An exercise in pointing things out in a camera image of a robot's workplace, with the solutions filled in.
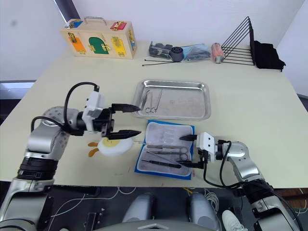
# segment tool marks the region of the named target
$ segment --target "black cloth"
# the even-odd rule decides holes
[[[273,44],[255,41],[255,62],[260,69],[283,70],[285,63],[279,59]]]

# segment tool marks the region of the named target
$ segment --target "white table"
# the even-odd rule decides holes
[[[211,61],[142,67],[149,42],[138,45],[133,60],[74,57],[70,51],[60,56],[0,127],[0,180],[16,176],[32,118],[50,107],[63,105],[74,84],[92,81],[100,85],[107,107],[111,103],[131,103],[141,80],[162,79],[200,81],[209,87],[211,117],[174,122],[195,125],[196,133],[206,131],[221,139],[244,142],[266,180],[276,188],[308,187],[308,113],[283,73]],[[82,110],[91,90],[92,87],[78,88],[69,106]],[[146,119],[123,113],[116,113],[114,119],[115,131],[140,130],[135,140],[143,140]],[[200,169],[194,170],[192,180],[135,173],[140,144],[134,144],[120,157],[96,154],[89,158],[87,144],[99,139],[100,135],[88,133],[70,137],[58,164],[55,184],[208,187]],[[207,178],[216,183],[219,165],[219,161],[208,165]],[[223,177],[227,184],[236,182],[230,163],[225,165]]]

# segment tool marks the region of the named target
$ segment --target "white wall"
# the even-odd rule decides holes
[[[0,0],[0,80],[37,79],[66,47],[52,0]]]
[[[308,96],[308,0],[298,11],[277,51],[286,63],[283,71],[298,94]]]
[[[137,40],[224,42],[250,16],[255,40],[276,47],[304,0],[73,0],[80,15],[133,22]]]

